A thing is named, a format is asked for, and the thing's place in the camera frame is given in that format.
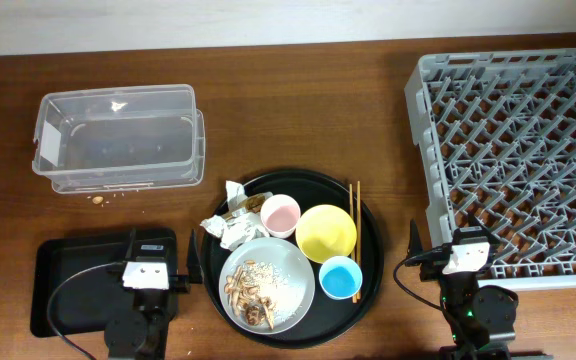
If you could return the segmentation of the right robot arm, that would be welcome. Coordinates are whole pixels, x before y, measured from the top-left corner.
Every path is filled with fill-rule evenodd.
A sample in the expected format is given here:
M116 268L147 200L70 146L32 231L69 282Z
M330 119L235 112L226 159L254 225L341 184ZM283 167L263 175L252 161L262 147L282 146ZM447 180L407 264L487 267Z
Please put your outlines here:
M481 286L478 276L493 263L500 241L474 215L453 232L452 241L430 250L422 247L417 225L403 266L420 268L421 281L438 283L435 306L447 321L454 344L439 349L438 359L509 359L507 344L515 339L518 295L497 285Z

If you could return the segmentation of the round black serving tray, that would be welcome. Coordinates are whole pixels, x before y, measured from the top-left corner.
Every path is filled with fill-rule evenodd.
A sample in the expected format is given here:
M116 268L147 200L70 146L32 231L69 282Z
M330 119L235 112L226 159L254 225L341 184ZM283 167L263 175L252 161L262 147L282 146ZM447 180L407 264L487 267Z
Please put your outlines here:
M312 170L271 171L248 180L243 186L249 195L260 192L287 194L294 197L304 210L321 204L332 204L344 209L348 207L348 187L333 177ZM273 335L255 334L243 329L230 318L220 299L223 287L218 284L221 270L230 252L220 247L217 238L205 234L201 250L201 267L204 285L218 313L243 336L275 348L309 348L342 335L369 311L379 293L384 272L382 234L367 205L362 206L361 214L363 284L359 303L332 300L324 294L319 285L316 285L312 304L302 320L294 327Z

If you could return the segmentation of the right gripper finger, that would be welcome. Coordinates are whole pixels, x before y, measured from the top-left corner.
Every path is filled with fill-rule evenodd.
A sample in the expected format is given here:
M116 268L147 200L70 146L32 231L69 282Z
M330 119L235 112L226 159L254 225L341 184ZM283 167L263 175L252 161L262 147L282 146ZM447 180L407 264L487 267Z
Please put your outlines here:
M491 245L501 244L501 241L478 219L474 213L468 214L468 224L475 236L483 237Z
M419 235L419 229L414 219L410 220L410 237L407 248L407 257L412 258L422 254L423 244Z

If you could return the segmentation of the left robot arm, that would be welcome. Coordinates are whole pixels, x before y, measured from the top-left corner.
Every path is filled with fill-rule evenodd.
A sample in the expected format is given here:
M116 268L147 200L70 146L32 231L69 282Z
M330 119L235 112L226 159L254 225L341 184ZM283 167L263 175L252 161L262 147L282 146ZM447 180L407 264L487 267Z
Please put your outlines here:
M161 239L139 243L129 235L128 249L121 262L122 289L133 295L132 305L120 309L104 329L110 359L163 359L170 322L178 312L178 297L188 294L193 284L203 282L197 234L188 240L185 274L177 272L174 241Z

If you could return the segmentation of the blue cup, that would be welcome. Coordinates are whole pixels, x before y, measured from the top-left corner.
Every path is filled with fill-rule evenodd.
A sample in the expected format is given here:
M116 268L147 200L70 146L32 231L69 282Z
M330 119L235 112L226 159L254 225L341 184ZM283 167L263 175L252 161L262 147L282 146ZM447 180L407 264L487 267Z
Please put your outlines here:
M361 289L362 270L351 258L334 256L320 267L319 283L323 292L333 300L352 298Z

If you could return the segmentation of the white napkin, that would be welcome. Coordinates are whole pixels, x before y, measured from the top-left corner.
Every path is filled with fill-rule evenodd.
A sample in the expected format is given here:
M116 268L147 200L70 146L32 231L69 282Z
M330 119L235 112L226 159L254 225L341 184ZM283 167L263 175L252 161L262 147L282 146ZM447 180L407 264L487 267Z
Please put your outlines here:
M244 186L240 183L227 180L225 189L226 202L230 211L237 209L239 204L248 198Z
M214 215L202 220L200 226L220 240L221 248L230 251L256 238L270 236L257 213L246 213L230 220Z

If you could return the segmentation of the brown snack wrapper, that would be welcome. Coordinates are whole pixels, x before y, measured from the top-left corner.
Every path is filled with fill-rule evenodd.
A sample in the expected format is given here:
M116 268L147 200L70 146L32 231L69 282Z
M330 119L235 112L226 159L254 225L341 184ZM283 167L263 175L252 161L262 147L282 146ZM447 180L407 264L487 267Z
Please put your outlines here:
M241 217L247 213L259 213L264 202L272 196L273 194L271 192L264 192L247 197L239 202L233 210L223 214L222 218L228 221L233 218Z

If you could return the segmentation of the grey dishwasher rack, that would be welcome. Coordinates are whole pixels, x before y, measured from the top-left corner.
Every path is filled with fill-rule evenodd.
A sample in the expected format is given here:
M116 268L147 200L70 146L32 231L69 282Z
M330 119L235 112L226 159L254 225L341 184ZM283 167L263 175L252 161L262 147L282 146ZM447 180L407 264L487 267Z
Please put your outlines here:
M432 244L476 216L482 285L576 288L576 48L425 55L404 92Z

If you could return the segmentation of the clear plastic waste bin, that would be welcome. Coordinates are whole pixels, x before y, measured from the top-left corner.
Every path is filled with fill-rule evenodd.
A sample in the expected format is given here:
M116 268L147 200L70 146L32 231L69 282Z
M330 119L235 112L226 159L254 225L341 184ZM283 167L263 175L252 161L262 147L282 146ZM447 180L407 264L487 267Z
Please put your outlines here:
M205 173L204 117L187 84L49 93L32 170L59 194L190 187Z

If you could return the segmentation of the grey plate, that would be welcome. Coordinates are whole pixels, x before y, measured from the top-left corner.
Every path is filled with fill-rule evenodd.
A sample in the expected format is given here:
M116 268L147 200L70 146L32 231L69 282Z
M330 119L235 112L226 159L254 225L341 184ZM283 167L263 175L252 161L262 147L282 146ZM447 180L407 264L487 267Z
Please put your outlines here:
M242 320L236 319L232 311L226 307L226 296L222 290L225 284L225 275L231 273L237 264L246 259L272 263L280 268L285 275L289 275L292 283L303 285L306 288L305 298L300 308L295 312L295 316L281 323L278 330L249 327ZM226 313L226 318L233 321L237 328L257 335L276 335L294 328L305 317L312 305L315 288L315 276L310 261L291 242L273 237L254 239L239 246L227 257L218 277L218 299Z

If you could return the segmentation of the pink cup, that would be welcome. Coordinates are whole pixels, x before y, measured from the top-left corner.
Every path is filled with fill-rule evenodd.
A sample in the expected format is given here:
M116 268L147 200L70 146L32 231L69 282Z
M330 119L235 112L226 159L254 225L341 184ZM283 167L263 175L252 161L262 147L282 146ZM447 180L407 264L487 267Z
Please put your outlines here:
M282 239L294 233L300 217L299 204L285 194L271 196L263 203L260 211L262 224L269 234Z

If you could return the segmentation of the right wooden chopstick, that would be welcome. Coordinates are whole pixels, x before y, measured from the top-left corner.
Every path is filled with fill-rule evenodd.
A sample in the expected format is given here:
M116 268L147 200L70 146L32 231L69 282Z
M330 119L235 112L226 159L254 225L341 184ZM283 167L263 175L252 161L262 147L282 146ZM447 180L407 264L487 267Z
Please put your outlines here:
M362 265L362 215L361 215L361 182L357 181L356 184L356 228L357 228L357 241L356 241L356 263L361 270ZM355 303L358 303L361 300L361 285L359 285L358 291L355 295Z

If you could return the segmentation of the yellow bowl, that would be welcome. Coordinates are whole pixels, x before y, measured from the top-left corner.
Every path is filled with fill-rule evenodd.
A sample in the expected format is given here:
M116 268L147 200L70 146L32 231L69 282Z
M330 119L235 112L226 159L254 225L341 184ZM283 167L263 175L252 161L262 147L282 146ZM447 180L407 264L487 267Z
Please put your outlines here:
M351 254L357 241L356 225L342 208L317 205L302 214L295 240L309 260L323 264L331 257Z

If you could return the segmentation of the food leftovers on plate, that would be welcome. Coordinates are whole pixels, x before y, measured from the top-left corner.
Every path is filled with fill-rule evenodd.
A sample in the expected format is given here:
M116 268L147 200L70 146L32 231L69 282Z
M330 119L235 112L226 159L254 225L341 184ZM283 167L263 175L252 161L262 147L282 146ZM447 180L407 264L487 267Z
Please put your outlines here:
M303 285L272 263L246 259L225 275L226 307L252 328L278 330L295 316L306 295Z

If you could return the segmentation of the black rectangular tray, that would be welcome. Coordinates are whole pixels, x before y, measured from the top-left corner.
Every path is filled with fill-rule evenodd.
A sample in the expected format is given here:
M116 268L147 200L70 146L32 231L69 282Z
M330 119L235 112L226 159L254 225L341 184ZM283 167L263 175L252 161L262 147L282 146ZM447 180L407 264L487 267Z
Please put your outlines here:
M52 239L37 250L30 331L52 337L49 324L65 334L102 331L133 295L102 265L125 255L129 232Z

